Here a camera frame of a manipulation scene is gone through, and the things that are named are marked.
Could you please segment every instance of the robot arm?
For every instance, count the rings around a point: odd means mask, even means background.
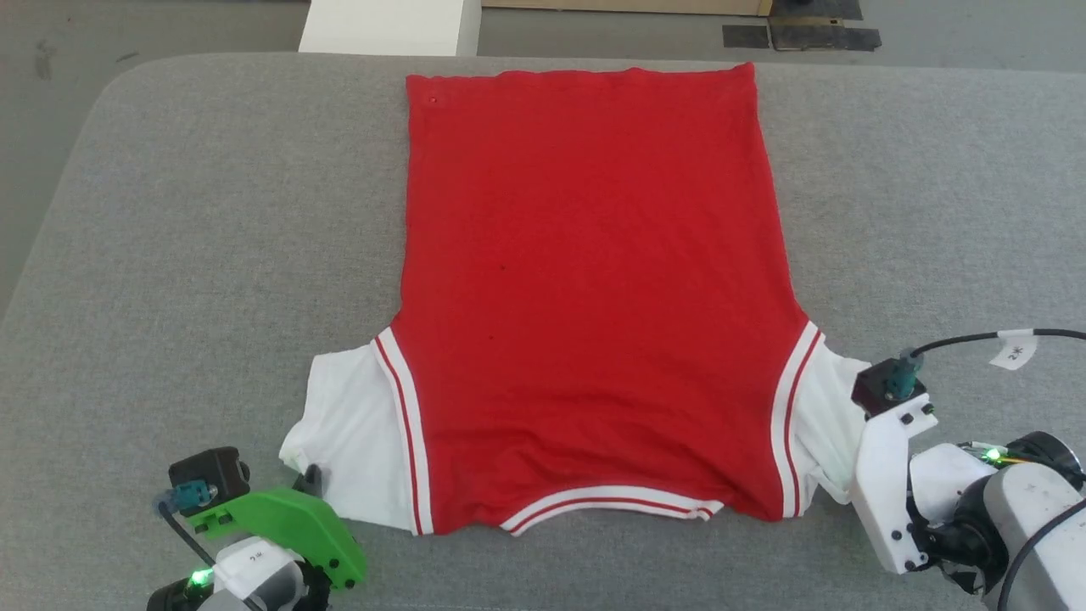
[[[362,582],[366,560],[320,499],[316,466],[291,488],[253,492],[238,450],[215,448],[171,466],[169,480],[155,511],[209,568],[156,590],[148,611],[325,611],[332,590]],[[213,559],[175,513],[207,538],[253,536]]]
[[[853,505],[880,563],[897,574],[938,567],[998,611],[1086,600],[1086,511],[1070,520],[1086,508],[1077,458],[1036,432],[1007,447],[942,444],[910,460],[909,441],[938,423],[915,380],[918,353],[861,372],[853,393],[868,418]]]

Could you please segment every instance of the label tag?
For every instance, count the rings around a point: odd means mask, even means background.
[[[281,547],[266,539],[254,538],[252,544],[232,550],[228,557],[216,559],[216,584],[222,580],[223,586],[239,600],[249,598],[279,569],[294,562]]]
[[[1037,341],[1038,338],[1036,335],[1005,338],[1003,349],[996,355],[995,359],[988,362],[997,368],[1016,371],[1033,358],[1033,354],[1037,352]]]

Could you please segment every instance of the white sleeve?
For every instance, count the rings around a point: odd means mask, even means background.
[[[319,466],[341,518],[411,531],[401,416],[379,358],[374,344],[314,358],[305,411],[279,458],[299,473]]]
[[[863,410],[853,403],[856,374],[870,364],[834,354],[820,339],[796,389],[792,458],[799,479],[799,513],[822,486],[842,505],[850,501]]]

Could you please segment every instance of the gray table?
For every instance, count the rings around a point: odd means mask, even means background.
[[[174,460],[236,445],[256,486],[291,480],[276,456],[310,359],[397,307],[404,75],[627,65],[203,55],[114,81],[0,328],[0,607],[141,610],[194,569],[149,506]],[[1086,328],[1086,77],[763,65],[758,80],[796,291],[833,349]],[[1086,346],[1045,342],[1018,373],[985,364],[997,351],[930,357],[943,424],[921,443],[1037,428],[1086,450]],[[371,571],[340,610],[980,608],[937,574],[884,574],[824,496],[780,524],[351,527]]]

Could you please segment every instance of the green led light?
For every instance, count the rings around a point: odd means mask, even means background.
[[[201,571],[197,571],[195,573],[192,573],[191,577],[189,577],[189,582],[194,586],[206,585],[207,582],[212,580],[211,574],[212,574],[211,569],[203,569]]]

